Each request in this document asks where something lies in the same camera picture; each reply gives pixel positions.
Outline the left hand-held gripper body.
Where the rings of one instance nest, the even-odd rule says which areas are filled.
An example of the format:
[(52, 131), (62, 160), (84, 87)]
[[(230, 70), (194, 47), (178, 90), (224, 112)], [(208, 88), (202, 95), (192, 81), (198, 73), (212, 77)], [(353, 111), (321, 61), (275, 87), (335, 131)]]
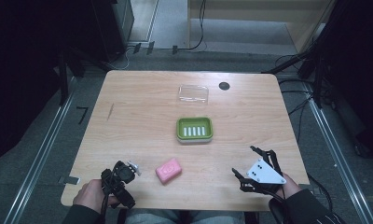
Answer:
[(125, 189), (125, 185), (132, 182), (136, 175), (140, 175), (137, 164), (128, 161), (118, 161), (113, 169), (105, 169), (101, 173), (102, 190), (105, 197), (115, 196), (120, 204), (132, 209), (135, 200)]

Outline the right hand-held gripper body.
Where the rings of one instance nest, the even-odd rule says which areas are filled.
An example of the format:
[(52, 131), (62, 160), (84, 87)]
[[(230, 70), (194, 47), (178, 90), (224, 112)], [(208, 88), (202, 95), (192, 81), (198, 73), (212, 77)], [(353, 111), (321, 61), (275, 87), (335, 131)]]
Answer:
[(281, 174), (274, 171), (263, 159), (258, 159), (246, 172), (246, 177), (252, 180), (252, 186), (244, 187), (244, 192), (256, 192), (262, 194), (275, 194), (286, 183)]

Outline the person's right hand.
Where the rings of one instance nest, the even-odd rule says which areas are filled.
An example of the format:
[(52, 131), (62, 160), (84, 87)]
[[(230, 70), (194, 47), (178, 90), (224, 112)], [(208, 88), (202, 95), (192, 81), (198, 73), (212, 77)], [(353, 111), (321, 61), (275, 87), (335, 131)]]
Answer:
[(288, 174), (283, 173), (283, 178), (286, 180), (286, 183), (282, 185), (276, 192), (279, 197), (288, 199), (301, 191), (301, 187)]

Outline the person's left hand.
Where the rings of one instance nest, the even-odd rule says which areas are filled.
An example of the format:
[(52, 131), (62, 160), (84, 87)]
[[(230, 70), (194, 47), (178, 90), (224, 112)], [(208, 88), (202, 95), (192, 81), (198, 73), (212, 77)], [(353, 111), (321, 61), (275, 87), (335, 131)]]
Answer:
[(103, 201), (102, 181), (100, 179), (92, 179), (78, 191), (73, 199), (73, 205), (81, 205), (97, 213), (101, 213)]

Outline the pink soap bar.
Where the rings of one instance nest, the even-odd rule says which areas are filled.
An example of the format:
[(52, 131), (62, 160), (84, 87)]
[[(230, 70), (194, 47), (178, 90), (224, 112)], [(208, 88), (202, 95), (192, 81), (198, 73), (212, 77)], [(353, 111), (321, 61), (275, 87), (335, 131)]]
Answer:
[(182, 167), (176, 158), (172, 158), (169, 161), (163, 163), (156, 169), (156, 175), (159, 181), (165, 185), (178, 175), (182, 173)]

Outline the green soap dish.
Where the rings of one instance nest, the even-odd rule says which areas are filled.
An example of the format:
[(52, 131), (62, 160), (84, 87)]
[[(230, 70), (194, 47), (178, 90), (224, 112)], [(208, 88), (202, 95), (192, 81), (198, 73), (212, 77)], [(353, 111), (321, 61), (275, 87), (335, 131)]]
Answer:
[(213, 135), (213, 125), (209, 118), (180, 118), (176, 121), (176, 137), (182, 144), (209, 143)]

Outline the person's legs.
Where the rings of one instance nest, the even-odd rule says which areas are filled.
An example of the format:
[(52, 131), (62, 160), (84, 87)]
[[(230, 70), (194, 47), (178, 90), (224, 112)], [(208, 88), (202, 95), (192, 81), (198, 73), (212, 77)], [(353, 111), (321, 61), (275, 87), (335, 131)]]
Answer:
[(244, 212), (132, 209), (124, 224), (245, 224)]

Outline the clear plastic lid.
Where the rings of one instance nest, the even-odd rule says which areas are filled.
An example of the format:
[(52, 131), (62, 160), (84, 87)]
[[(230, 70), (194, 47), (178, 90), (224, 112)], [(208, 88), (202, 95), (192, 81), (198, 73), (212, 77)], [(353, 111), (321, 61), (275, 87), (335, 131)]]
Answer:
[(181, 85), (178, 100), (186, 104), (207, 104), (209, 89), (200, 85)]

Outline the wooden shelf unit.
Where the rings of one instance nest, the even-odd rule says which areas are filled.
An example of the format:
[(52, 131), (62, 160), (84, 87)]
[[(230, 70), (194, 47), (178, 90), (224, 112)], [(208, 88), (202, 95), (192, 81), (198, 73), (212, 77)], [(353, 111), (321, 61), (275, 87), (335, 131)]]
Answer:
[(297, 52), (306, 50), (337, 0), (206, 0), (206, 19), (285, 22)]

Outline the dark cabinet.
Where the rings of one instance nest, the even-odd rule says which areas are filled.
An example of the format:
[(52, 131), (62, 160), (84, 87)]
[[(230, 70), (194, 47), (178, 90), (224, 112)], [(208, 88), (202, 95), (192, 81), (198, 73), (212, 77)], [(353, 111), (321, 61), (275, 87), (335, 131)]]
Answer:
[(134, 23), (131, 0), (91, 0), (98, 24), (100, 58), (111, 62), (126, 52)]

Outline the metal floor rail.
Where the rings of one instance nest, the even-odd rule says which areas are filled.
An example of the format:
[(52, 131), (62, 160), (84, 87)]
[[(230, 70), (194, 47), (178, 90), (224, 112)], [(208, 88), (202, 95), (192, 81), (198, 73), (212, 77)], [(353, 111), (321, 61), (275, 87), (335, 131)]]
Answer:
[(18, 224), (21, 216), (24, 212), (26, 204), (29, 202), (37, 180), (43, 170), (44, 165), (47, 162), (48, 155), (52, 149), (52, 146), (57, 138), (62, 123), (69, 111), (71, 103), (74, 99), (77, 78), (72, 77), (69, 82), (69, 95), (66, 97), (64, 103), (59, 106), (56, 111), (53, 121), (50, 123), (48, 131), (46, 132), (45, 138), (40, 145), (40, 148), (35, 155), (35, 159), (30, 166), (30, 169), (23, 179), (23, 182), (17, 192), (17, 195), (11, 205), (4, 224)]
[(365, 194), (362, 192), (357, 179), (352, 173), (352, 169), (344, 157), (341, 147), (333, 134), (327, 120), (325, 113), (320, 109), (313, 100), (309, 100), (309, 106), (317, 125), (323, 135), (326, 145), (329, 149), (332, 159), (337, 165), (339, 175), (345, 188), (351, 198), (352, 204), (359, 216), (362, 224), (373, 224), (373, 213), (366, 200)]

